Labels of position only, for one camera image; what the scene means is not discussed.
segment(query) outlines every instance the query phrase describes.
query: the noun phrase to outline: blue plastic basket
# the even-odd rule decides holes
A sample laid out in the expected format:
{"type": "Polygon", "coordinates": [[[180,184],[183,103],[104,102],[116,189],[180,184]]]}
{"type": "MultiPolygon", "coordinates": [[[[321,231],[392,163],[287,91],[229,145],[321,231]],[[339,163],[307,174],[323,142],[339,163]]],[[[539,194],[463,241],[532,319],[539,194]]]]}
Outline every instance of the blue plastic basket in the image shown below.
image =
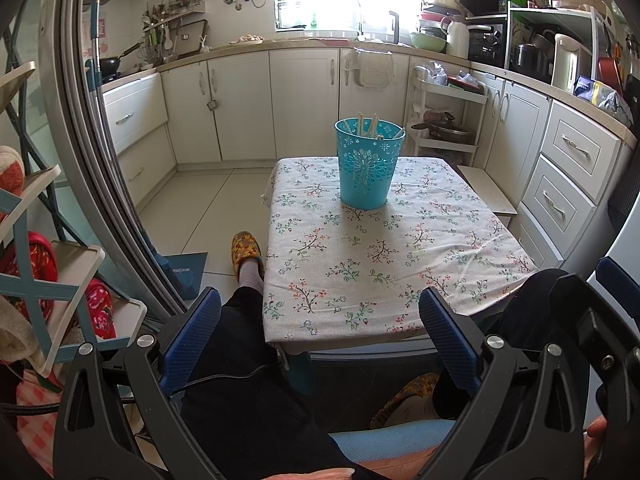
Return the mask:
{"type": "MultiPolygon", "coordinates": [[[[378,121],[377,135],[384,139],[369,139],[350,134],[357,132],[357,119],[344,119],[335,123],[340,168],[340,198],[357,209],[377,209],[386,202],[386,194],[396,170],[400,146],[404,140],[394,139],[402,129],[393,123],[378,121]]],[[[366,132],[371,119],[364,119],[366,132]]]]}

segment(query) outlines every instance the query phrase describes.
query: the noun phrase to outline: table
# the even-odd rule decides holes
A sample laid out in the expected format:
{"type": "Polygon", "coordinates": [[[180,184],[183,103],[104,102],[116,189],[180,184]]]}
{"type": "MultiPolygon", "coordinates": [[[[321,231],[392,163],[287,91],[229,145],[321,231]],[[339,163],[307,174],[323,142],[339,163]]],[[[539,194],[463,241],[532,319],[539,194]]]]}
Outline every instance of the table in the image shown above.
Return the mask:
{"type": "Polygon", "coordinates": [[[336,157],[286,158],[271,174],[265,340],[284,351],[421,335],[421,290],[475,314],[537,271],[491,210],[444,161],[401,157],[386,204],[340,200],[336,157]]]}

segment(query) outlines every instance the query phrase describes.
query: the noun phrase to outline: tile floor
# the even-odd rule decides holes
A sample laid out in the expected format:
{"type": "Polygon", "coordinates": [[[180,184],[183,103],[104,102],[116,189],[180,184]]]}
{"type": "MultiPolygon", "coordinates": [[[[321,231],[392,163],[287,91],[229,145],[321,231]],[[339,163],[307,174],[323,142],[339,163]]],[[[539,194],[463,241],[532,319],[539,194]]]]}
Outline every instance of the tile floor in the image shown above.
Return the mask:
{"type": "Polygon", "coordinates": [[[140,212],[159,253],[208,253],[202,288],[215,287],[223,303],[238,286],[231,239],[251,231],[267,247],[269,209],[260,196],[271,168],[178,172],[140,212]]]}

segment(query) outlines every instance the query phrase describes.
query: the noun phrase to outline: drawer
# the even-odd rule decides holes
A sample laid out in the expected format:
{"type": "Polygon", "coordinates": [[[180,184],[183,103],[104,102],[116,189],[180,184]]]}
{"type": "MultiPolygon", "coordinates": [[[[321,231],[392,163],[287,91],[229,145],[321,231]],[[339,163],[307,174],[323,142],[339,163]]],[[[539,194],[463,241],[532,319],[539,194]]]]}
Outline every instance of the drawer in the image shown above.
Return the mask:
{"type": "Polygon", "coordinates": [[[517,216],[511,220],[509,231],[540,270],[560,267],[564,261],[542,225],[522,202],[517,216]]]}
{"type": "Polygon", "coordinates": [[[168,121],[159,74],[107,92],[104,102],[116,153],[168,121]]]}
{"type": "Polygon", "coordinates": [[[597,204],[607,186],[622,140],[590,118],[554,101],[542,153],[597,204]]]}
{"type": "Polygon", "coordinates": [[[593,202],[542,155],[522,201],[564,257],[574,248],[596,209],[593,202]]]}
{"type": "Polygon", "coordinates": [[[165,126],[143,137],[118,156],[122,176],[137,205],[175,167],[165,126]]]}

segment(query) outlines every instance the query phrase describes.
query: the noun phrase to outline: silver bolt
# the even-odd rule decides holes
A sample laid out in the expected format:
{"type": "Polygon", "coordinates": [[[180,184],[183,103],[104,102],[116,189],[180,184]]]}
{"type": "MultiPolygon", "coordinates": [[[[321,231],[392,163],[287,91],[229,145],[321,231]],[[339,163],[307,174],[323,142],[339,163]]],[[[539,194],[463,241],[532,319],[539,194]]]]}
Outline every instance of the silver bolt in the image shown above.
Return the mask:
{"type": "Polygon", "coordinates": [[[504,346],[504,339],[502,339],[498,335],[491,335],[486,339],[486,343],[491,348],[498,349],[498,348],[502,348],[504,346]]]}
{"type": "Polygon", "coordinates": [[[78,349],[78,353],[80,355],[87,355],[87,354],[90,354],[93,349],[94,349],[94,346],[91,343],[82,343],[80,345],[80,348],[78,349]]]}
{"type": "Polygon", "coordinates": [[[154,337],[151,334],[141,335],[138,338],[138,346],[146,348],[154,343],[154,337]]]}
{"type": "Polygon", "coordinates": [[[600,368],[602,368],[604,371],[610,370],[613,366],[613,363],[615,362],[616,360],[613,358],[613,355],[608,355],[602,361],[600,361],[600,368]]]}
{"type": "Polygon", "coordinates": [[[546,351],[555,357],[559,357],[562,355],[562,349],[556,343],[551,343],[546,348],[546,351]]]}

